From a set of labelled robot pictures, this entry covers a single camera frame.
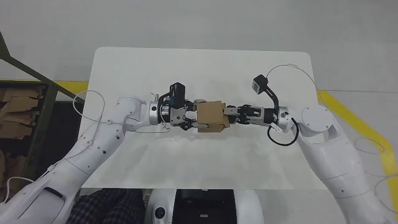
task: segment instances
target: black device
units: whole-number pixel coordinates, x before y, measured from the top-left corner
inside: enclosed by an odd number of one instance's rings
[[[234,190],[177,190],[173,224],[236,224]]]

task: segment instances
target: black cable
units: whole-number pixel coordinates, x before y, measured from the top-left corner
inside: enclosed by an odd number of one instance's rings
[[[296,122],[296,120],[294,120],[293,118],[292,118],[292,121],[293,121],[293,123],[294,123],[294,125],[296,126],[296,136],[294,137],[294,139],[293,139],[293,141],[292,142],[290,142],[290,143],[287,143],[287,144],[282,144],[282,143],[279,143],[279,142],[277,142],[277,141],[275,141],[274,139],[272,139],[271,138],[271,135],[269,134],[269,131],[271,130],[271,125],[268,127],[268,131],[267,131],[267,135],[268,135],[268,138],[272,141],[272,142],[274,142],[274,143],[276,143],[278,146],[291,146],[292,144],[294,144],[294,142],[297,140],[297,138],[299,137],[299,124],[297,124],[297,122]]]

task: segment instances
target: cardboard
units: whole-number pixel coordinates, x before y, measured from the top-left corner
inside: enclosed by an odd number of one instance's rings
[[[210,101],[197,104],[198,123],[207,124],[209,128],[198,129],[199,133],[220,133],[229,127],[228,117],[223,110],[226,107],[221,101]]]
[[[22,139],[32,134],[32,128],[21,123],[4,121],[0,126],[0,138]]]
[[[3,117],[3,121],[16,122],[26,124],[28,126],[34,126],[36,115],[39,115],[39,111],[21,111],[16,113],[6,113]]]
[[[9,101],[13,97],[39,98],[42,96],[43,89],[43,86],[33,88],[6,88],[2,101]]]
[[[35,100],[29,97],[12,97],[7,104],[1,108],[3,112],[16,112],[16,111],[28,111],[39,104],[39,100]]]

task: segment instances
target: checkered fabric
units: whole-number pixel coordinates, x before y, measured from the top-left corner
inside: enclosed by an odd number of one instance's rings
[[[141,189],[102,189],[82,195],[72,208],[67,224],[143,224]]]

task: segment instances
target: white cable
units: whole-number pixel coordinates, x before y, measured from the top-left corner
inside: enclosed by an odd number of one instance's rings
[[[395,211],[395,210],[393,210],[393,209],[391,209],[391,208],[389,208],[389,207],[380,199],[380,197],[377,195],[377,192],[376,192],[376,188],[378,187],[379,184],[381,184],[381,183],[384,182],[385,180],[388,180],[388,179],[393,178],[393,177],[398,177],[398,174],[393,174],[393,175],[387,175],[387,176],[385,176],[383,179],[381,179],[378,183],[375,184],[375,186],[373,187],[373,191],[374,191],[374,195],[375,195],[375,196],[379,199],[379,201],[381,202],[381,205],[383,205],[386,209],[390,210],[392,213],[397,214],[398,212]]]
[[[328,108],[327,105],[326,105],[326,102],[325,102],[325,100],[323,100],[322,95],[321,95],[320,92],[319,92],[319,88],[317,87],[317,84],[315,84],[315,81],[313,80],[313,78],[312,78],[306,71],[304,71],[303,69],[299,68],[299,66],[297,66],[297,65],[295,65],[295,64],[288,63],[288,64],[282,64],[282,65],[275,66],[275,67],[273,67],[271,70],[268,71],[266,78],[268,78],[268,75],[269,75],[275,68],[279,68],[279,67],[291,67],[291,68],[295,68],[295,69],[298,69],[298,70],[302,71],[304,74],[306,74],[307,77],[309,77],[309,79],[312,81],[313,85],[315,86],[315,89],[317,90],[317,94],[319,95],[319,98],[321,98],[323,104],[326,106],[326,108]]]
[[[89,118],[89,117],[85,116],[83,113],[79,112],[79,111],[77,110],[76,106],[75,106],[75,101],[76,101],[77,97],[79,97],[79,95],[81,95],[82,93],[88,93],[88,92],[96,93],[96,94],[99,95],[99,96],[101,97],[101,99],[102,99],[103,106],[102,106],[101,114],[100,114],[100,116],[99,116],[98,119],[92,119],[92,118]],[[73,100],[72,100],[72,105],[73,105],[73,109],[74,109],[80,116],[82,116],[83,118],[86,118],[86,119],[88,119],[88,120],[91,120],[92,122],[96,122],[96,123],[98,123],[98,124],[124,124],[124,123],[114,123],[114,122],[112,122],[111,120],[109,120],[109,121],[101,121],[102,116],[103,116],[103,114],[104,114],[104,110],[105,110],[105,99],[104,99],[104,96],[102,96],[101,93],[98,93],[98,92],[95,91],[95,90],[84,90],[84,91],[81,91],[80,93],[78,93],[78,94],[73,98]]]
[[[356,143],[358,142],[358,140],[369,140],[369,141],[371,141],[371,142],[377,144],[378,146],[380,146],[380,147],[382,148],[382,151],[381,151],[381,152],[369,152],[369,151],[364,151],[364,150],[362,150],[362,149],[356,147]],[[386,151],[386,148],[384,148],[384,146],[383,146],[381,143],[377,142],[376,140],[369,139],[369,138],[364,138],[364,137],[356,138],[355,141],[354,141],[354,147],[355,147],[355,149],[357,149],[357,150],[359,150],[359,151],[361,151],[361,152],[363,152],[363,153],[370,154],[370,155],[381,155],[381,154],[383,154],[383,153]]]
[[[10,178],[8,178],[8,180],[7,180],[7,195],[6,195],[6,198],[3,201],[4,203],[7,202],[8,198],[10,196],[10,181],[11,181],[11,179],[22,179],[22,180],[26,180],[26,181],[29,181],[29,182],[34,182],[33,180],[30,180],[30,179],[25,178],[25,177],[10,177]]]

